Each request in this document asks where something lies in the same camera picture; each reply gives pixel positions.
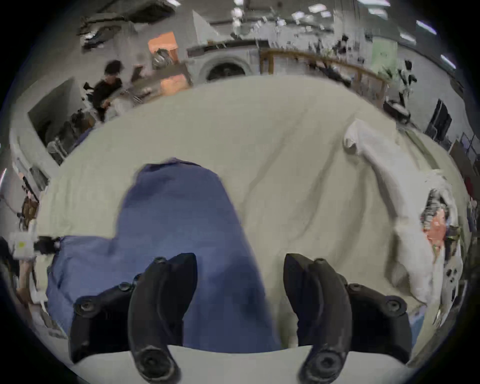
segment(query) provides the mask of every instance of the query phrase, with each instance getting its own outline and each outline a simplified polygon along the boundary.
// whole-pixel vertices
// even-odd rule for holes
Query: white sheet
[[[252,76],[159,99],[106,123],[66,159],[42,201],[38,234],[113,237],[136,171],[174,156],[221,177],[285,345],[296,329],[282,282],[287,252],[324,257],[349,282],[399,295],[413,310],[419,302],[385,277],[393,227],[375,173],[342,147],[355,118],[425,164],[391,119],[329,80]]]

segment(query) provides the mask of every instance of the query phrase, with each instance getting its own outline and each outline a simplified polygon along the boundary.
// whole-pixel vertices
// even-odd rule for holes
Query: fabric
[[[398,236],[396,261],[408,273],[412,294],[428,303],[432,296],[432,271],[436,260],[420,224],[430,193],[425,175],[415,168],[398,145],[372,130],[364,121],[355,120],[350,125],[344,136],[344,146],[354,148],[359,156],[365,156],[385,184]]]
[[[48,275],[48,313],[67,332],[79,297],[131,282],[156,257],[183,252],[195,253],[198,265],[183,345],[225,353],[279,349],[255,259],[220,180],[176,160],[138,174],[115,238],[62,240]]]
[[[38,234],[115,237],[138,169],[176,156],[222,180],[283,346],[295,344],[297,321],[283,289],[287,252],[323,257],[349,282],[402,297],[410,312],[420,303],[386,277],[394,227],[375,172],[342,145],[355,118],[399,145],[417,169],[431,169],[393,120],[343,86],[303,75],[232,78],[141,105],[94,130],[50,182]],[[462,215],[468,195],[455,164],[438,144],[419,138],[452,185]],[[425,315],[419,346],[436,329],[438,305]]]

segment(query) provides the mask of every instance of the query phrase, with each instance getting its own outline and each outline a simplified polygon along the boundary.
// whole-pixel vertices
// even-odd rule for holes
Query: black shirt
[[[100,81],[95,85],[93,89],[93,107],[98,111],[100,119],[103,121],[105,118],[105,109],[102,108],[103,101],[108,98],[117,89],[121,88],[122,82],[120,79],[115,79],[113,84],[108,84],[105,80]]]

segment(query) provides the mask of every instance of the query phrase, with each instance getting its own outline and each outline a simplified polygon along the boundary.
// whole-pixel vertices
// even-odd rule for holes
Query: white cloth
[[[344,146],[355,146],[356,154],[365,156],[385,184],[395,211],[396,260],[408,273],[412,294],[428,303],[432,295],[434,255],[420,223],[430,192],[425,175],[398,145],[361,120],[355,120],[347,129]]]

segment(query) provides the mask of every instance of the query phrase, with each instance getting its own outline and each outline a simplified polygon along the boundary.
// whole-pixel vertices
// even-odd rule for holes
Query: wooden frame
[[[356,73],[356,81],[361,82],[362,76],[366,75],[372,77],[376,80],[379,80],[382,83],[380,92],[377,94],[377,98],[383,103],[385,98],[385,92],[388,86],[388,80],[385,78],[365,69],[359,67],[358,65],[348,64],[346,62],[340,61],[331,57],[316,56],[307,52],[293,51],[293,50],[281,50],[281,49],[261,49],[260,50],[260,74],[264,73],[264,62],[268,60],[268,74],[274,73],[274,57],[285,57],[290,59],[304,59],[308,62],[317,62],[321,61],[327,65],[335,64],[350,70],[354,70]]]

